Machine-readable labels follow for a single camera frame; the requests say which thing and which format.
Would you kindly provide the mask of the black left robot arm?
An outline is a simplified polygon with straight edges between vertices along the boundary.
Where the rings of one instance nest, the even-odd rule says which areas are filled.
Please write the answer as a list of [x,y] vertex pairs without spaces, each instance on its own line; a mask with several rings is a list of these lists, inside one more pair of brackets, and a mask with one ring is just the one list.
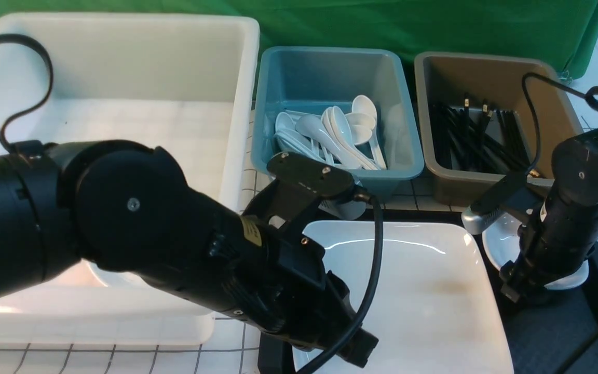
[[[296,152],[239,215],[187,184],[161,147],[128,140],[20,142],[0,156],[0,297],[81,260],[235,318],[301,350],[365,367],[379,339],[363,329],[382,264],[379,201],[351,173]],[[354,310],[349,288],[304,235],[323,201],[373,206],[373,263]]]

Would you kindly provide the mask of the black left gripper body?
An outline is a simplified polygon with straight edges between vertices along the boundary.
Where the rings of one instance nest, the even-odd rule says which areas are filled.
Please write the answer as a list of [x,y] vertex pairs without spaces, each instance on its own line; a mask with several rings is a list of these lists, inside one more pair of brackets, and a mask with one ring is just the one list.
[[214,215],[197,269],[195,301],[307,350],[327,350],[355,319],[350,290],[323,263],[304,230],[311,218],[276,228],[252,216]]

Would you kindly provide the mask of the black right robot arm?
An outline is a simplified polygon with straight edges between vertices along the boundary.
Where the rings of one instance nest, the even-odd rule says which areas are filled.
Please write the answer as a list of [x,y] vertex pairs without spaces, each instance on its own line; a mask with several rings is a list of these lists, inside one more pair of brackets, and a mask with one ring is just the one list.
[[501,266],[501,293],[536,298],[547,284],[575,274],[598,239],[598,129],[558,144],[546,195],[525,184],[504,206],[521,222],[520,253]]

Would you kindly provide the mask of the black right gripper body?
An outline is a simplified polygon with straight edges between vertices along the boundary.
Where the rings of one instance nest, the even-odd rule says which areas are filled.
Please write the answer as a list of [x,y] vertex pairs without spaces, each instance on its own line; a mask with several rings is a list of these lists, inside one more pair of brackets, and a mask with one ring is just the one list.
[[598,204],[547,198],[520,230],[520,253],[500,270],[501,293],[513,302],[535,299],[549,283],[575,274],[598,239]]

